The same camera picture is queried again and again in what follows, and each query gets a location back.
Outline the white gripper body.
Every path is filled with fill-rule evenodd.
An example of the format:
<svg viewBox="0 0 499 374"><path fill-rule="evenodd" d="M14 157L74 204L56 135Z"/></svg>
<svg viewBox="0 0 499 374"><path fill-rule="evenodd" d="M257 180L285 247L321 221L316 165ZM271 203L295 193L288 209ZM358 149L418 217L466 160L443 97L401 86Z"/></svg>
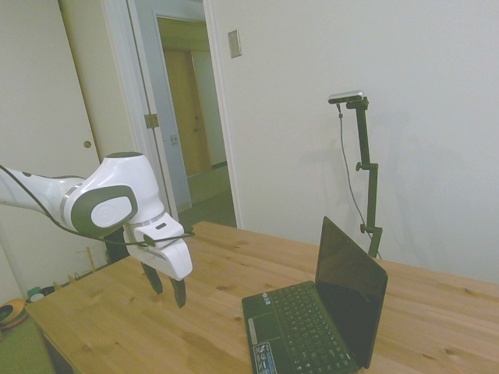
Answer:
<svg viewBox="0 0 499 374"><path fill-rule="evenodd" d="M168 213L142 223L129 224L129 254L142 263L181 281L193 270L182 225Z"/></svg>

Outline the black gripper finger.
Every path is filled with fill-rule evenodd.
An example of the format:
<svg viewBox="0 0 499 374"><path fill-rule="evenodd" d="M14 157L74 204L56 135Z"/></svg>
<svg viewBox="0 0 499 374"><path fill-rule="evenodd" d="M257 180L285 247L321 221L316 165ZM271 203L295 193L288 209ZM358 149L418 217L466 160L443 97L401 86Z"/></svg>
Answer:
<svg viewBox="0 0 499 374"><path fill-rule="evenodd" d="M174 291L175 302L179 308L182 308L186 304L186 284L184 280L176 280L174 277L170 277L172 288Z"/></svg>
<svg viewBox="0 0 499 374"><path fill-rule="evenodd" d="M153 288L153 290L157 295L160 295L164 289L157 271L153 267L147 265L146 263L141 263L141 266L151 287Z"/></svg>

